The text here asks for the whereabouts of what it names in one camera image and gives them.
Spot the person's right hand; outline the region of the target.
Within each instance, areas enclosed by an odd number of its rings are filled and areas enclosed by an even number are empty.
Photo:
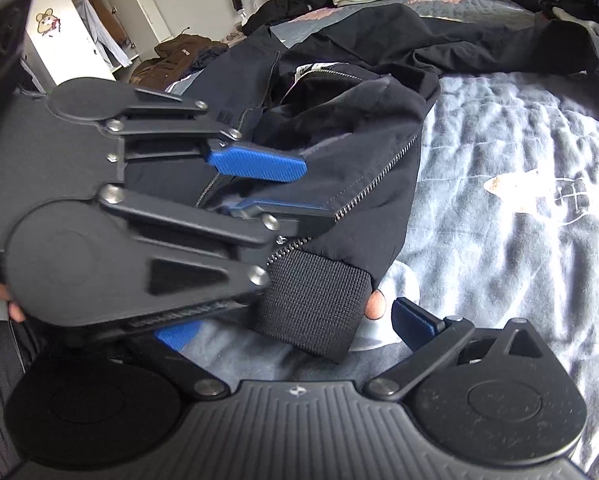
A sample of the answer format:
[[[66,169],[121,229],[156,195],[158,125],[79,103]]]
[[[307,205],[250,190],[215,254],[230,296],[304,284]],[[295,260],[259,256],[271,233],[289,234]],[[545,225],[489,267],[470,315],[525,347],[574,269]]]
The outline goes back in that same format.
[[[369,318],[371,321],[383,318],[386,311],[386,304],[387,302],[383,292],[378,289],[374,290],[365,305],[365,317]]]

